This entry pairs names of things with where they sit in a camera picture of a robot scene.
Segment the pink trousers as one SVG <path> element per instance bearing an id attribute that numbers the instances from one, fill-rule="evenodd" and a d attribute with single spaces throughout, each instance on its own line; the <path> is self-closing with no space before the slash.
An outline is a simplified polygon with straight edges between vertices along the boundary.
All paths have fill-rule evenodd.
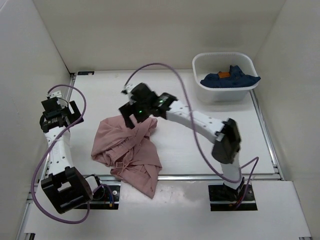
<path id="1" fill-rule="evenodd" d="M 147 118 L 126 127 L 121 115 L 99 123 L 91 150 L 92 160 L 110 167 L 110 174 L 153 199 L 162 164 L 150 137 L 158 120 Z"/>

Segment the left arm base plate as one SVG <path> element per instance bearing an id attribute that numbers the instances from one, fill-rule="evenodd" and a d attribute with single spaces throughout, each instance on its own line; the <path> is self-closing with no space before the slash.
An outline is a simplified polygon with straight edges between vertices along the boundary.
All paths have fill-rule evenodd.
<path id="1" fill-rule="evenodd" d="M 120 202 L 121 184 L 112 182 L 107 187 L 102 187 L 94 195 L 90 202 L 91 210 L 118 210 Z"/>

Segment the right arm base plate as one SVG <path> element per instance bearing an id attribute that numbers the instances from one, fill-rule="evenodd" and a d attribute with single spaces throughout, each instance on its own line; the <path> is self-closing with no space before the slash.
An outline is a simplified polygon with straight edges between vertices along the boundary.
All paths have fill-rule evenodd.
<path id="1" fill-rule="evenodd" d="M 227 190 L 224 185 L 209 185 L 208 195 L 211 212 L 258 210 L 251 184 L 245 184 L 239 193 Z"/>

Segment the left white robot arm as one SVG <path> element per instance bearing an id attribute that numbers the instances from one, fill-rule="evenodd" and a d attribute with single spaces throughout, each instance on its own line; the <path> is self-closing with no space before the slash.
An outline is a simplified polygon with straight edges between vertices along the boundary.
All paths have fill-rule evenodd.
<path id="1" fill-rule="evenodd" d="M 105 194 L 100 179 L 95 174 L 84 177 L 71 157 L 71 133 L 67 127 L 84 121 L 76 103 L 51 96 L 41 104 L 44 112 L 40 126 L 50 148 L 47 177 L 41 181 L 45 195 L 59 214 L 100 200 Z"/>

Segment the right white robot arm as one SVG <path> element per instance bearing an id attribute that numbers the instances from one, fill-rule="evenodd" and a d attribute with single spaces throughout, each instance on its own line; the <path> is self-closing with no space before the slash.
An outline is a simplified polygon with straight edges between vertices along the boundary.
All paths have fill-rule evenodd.
<path id="1" fill-rule="evenodd" d="M 245 185 L 239 162 L 241 136 L 233 119 L 223 121 L 192 110 L 189 103 L 183 103 L 167 92 L 157 95 L 145 83 L 127 83 L 121 92 L 128 97 L 128 102 L 119 108 L 126 127 L 135 127 L 131 116 L 137 123 L 154 116 L 191 129 L 194 137 L 201 135 L 212 144 L 211 156 L 221 165 L 223 184 L 218 191 L 218 200 L 241 199 Z"/>

